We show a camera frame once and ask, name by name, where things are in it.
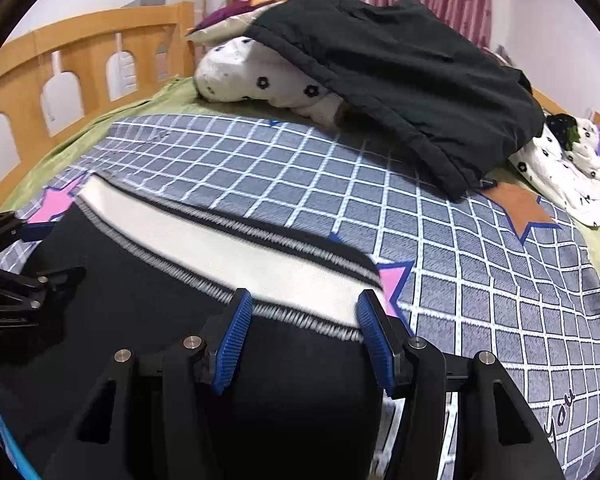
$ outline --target metal screw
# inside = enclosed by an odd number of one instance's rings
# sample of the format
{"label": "metal screw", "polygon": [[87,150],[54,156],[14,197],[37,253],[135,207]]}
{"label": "metal screw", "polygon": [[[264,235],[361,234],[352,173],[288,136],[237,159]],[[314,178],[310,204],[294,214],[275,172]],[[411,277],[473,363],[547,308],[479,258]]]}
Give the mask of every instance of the metal screw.
{"label": "metal screw", "polygon": [[131,359],[131,352],[123,348],[122,350],[118,350],[113,358],[119,363],[125,363]]}
{"label": "metal screw", "polygon": [[410,337],[409,338],[409,346],[411,348],[415,348],[416,350],[421,350],[427,345],[427,342],[421,337]]}
{"label": "metal screw", "polygon": [[193,350],[194,348],[198,348],[200,345],[202,345],[202,339],[197,335],[190,335],[184,339],[182,344],[184,345],[184,348]]}
{"label": "metal screw", "polygon": [[496,362],[495,355],[493,355],[491,352],[487,352],[486,350],[483,350],[478,354],[478,359],[480,359],[480,361],[486,365],[492,365],[494,362]]}

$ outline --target black jacket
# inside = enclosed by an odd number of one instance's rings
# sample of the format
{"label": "black jacket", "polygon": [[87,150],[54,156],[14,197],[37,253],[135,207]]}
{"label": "black jacket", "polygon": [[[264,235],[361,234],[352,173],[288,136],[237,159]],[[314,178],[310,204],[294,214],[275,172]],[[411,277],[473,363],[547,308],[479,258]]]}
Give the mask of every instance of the black jacket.
{"label": "black jacket", "polygon": [[377,122],[458,199],[542,133],[538,102],[417,0],[289,0],[246,36]]}

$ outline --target bed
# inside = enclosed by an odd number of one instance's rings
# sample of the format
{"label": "bed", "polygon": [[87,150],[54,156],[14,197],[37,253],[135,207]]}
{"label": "bed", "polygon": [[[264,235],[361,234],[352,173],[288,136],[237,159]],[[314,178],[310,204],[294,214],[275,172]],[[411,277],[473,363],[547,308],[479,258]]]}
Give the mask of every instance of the bed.
{"label": "bed", "polygon": [[[21,154],[0,182],[1,210],[59,219],[97,171],[142,192],[352,245],[377,264],[387,300],[414,332],[443,351],[496,352],[566,477],[588,474],[600,459],[600,230],[576,224],[511,168],[498,168],[484,189],[451,203],[377,139],[324,131],[264,105],[200,101],[182,41],[192,4],[97,14],[32,32],[0,53],[0,111],[10,117]],[[110,102],[104,65],[120,30],[136,58],[138,90]],[[158,80],[161,44],[168,75],[180,78]],[[72,53],[62,67],[80,79],[85,116],[49,137],[38,76],[50,73],[55,50]],[[18,101],[6,97],[14,85],[27,89]],[[547,111],[561,111],[536,95]],[[25,109],[35,121],[24,124]],[[516,216],[521,205],[533,215]],[[15,244],[0,255],[0,267],[18,271],[33,248]],[[453,471],[457,408],[449,396],[440,478]],[[376,476],[390,457],[401,410],[385,398]],[[9,426],[7,417],[0,420],[9,454],[35,478],[27,449],[17,444],[22,435],[11,436]]]}

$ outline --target gray checkered blanket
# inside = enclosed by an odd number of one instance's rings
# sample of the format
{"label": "gray checkered blanket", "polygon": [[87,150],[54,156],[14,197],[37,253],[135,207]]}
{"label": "gray checkered blanket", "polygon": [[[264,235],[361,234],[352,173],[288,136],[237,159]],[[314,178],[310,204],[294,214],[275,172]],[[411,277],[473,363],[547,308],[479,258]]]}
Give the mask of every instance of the gray checkered blanket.
{"label": "gray checkered blanket", "polygon": [[[440,198],[374,140],[244,117],[163,115],[115,122],[20,215],[96,170],[359,248],[387,273],[385,294],[414,332],[445,352],[497,354],[568,480],[600,459],[600,279],[580,233],[546,200],[540,205],[554,225],[530,224],[519,237],[495,202]],[[47,217],[60,215],[51,208]],[[32,247],[14,245],[0,266],[19,270]],[[379,475],[402,405],[385,399],[384,408],[372,464]],[[452,477],[457,410],[449,395],[440,478]]]}

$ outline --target wooden bed frame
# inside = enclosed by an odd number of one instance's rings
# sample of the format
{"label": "wooden bed frame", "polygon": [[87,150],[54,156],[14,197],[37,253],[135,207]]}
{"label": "wooden bed frame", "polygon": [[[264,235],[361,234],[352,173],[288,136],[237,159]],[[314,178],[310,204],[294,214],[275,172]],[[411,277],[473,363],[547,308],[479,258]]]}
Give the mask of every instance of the wooden bed frame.
{"label": "wooden bed frame", "polygon": [[[0,49],[0,114],[10,122],[20,163],[0,181],[0,206],[30,170],[54,147],[70,139],[100,115],[160,89],[156,53],[166,50],[167,76],[191,76],[194,51],[184,40],[194,26],[194,5],[129,7],[76,16],[34,30]],[[109,100],[106,64],[118,51],[134,56],[136,91]],[[54,136],[45,123],[40,97],[53,76],[52,53],[59,51],[62,70],[80,83],[84,116]]]}

